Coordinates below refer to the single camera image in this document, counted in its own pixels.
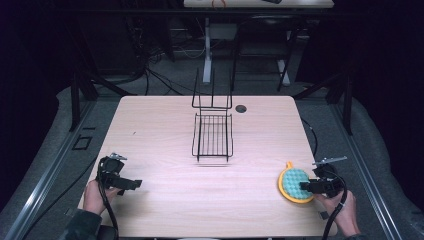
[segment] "wire rack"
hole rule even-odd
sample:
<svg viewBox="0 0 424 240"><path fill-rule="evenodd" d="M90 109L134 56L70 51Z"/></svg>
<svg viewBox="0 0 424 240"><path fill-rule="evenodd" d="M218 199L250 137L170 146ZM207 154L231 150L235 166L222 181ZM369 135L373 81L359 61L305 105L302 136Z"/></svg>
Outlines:
<svg viewBox="0 0 424 240"><path fill-rule="evenodd" d="M233 155L232 116L228 114L232 94L228 81L224 91L218 92L221 96L215 96L214 75L212 72L211 83L200 90L199 72L196 74L192 107L199 112L195 115L192 154L197 161L201 157L225 157L228 162Z"/></svg>

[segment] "person's arm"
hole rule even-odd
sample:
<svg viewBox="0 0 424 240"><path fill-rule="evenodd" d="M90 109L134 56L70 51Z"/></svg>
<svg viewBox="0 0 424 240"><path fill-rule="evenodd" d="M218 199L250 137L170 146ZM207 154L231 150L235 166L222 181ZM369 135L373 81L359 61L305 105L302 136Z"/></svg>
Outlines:
<svg viewBox="0 0 424 240"><path fill-rule="evenodd" d="M343 193L341 192L333 198L327 198L321 194L315 194L315 198L324 205L328 214L331 214L340 203L342 194ZM345 205L340 210L339 214L337 214L334 221L347 240L367 239L367 237L359 230L358 223L356 221L356 198L351 191L348 191Z"/></svg>
<svg viewBox="0 0 424 240"><path fill-rule="evenodd" d="M119 191L120 189L117 188L105 190L109 202L112 202ZM99 192L98 183L96 180L91 180L85 188L83 209L76 210L59 239L97 239L97 232L102 222L100 214L104 210L105 206Z"/></svg>

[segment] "metal stand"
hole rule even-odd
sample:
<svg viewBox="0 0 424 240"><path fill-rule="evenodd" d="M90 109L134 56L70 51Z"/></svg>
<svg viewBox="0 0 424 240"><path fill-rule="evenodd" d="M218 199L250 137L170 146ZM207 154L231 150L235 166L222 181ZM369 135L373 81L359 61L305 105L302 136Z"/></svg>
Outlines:
<svg viewBox="0 0 424 240"><path fill-rule="evenodd" d="M197 157L225 157L233 155L232 116L228 109L232 108L230 84L227 94L215 98L215 81L211 81L210 94L199 91L198 72L196 74L192 107L198 108L195 115L192 155Z"/></svg>

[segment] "sleeve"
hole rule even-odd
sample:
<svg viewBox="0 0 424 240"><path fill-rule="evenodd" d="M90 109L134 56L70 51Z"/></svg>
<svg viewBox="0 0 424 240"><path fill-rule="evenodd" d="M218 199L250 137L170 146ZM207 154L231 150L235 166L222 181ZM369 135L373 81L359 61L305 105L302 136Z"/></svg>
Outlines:
<svg viewBox="0 0 424 240"><path fill-rule="evenodd" d="M368 240L368 237L365 234L355 234L353 236L345 238L345 240Z"/></svg>
<svg viewBox="0 0 424 240"><path fill-rule="evenodd" d="M99 215L77 209L59 240L96 240L101 222Z"/></svg>

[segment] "round sponge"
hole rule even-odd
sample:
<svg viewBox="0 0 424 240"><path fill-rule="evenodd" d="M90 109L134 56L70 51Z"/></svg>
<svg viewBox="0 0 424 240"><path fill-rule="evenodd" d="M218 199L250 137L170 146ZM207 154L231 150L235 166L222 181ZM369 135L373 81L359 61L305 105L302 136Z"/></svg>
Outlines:
<svg viewBox="0 0 424 240"><path fill-rule="evenodd" d="M300 189L301 182L309 182L309 176L305 171L293 168L292 162L287 163L287 168L281 172L278 178L278 188L281 194L295 203L307 203L314 197L312 193Z"/></svg>

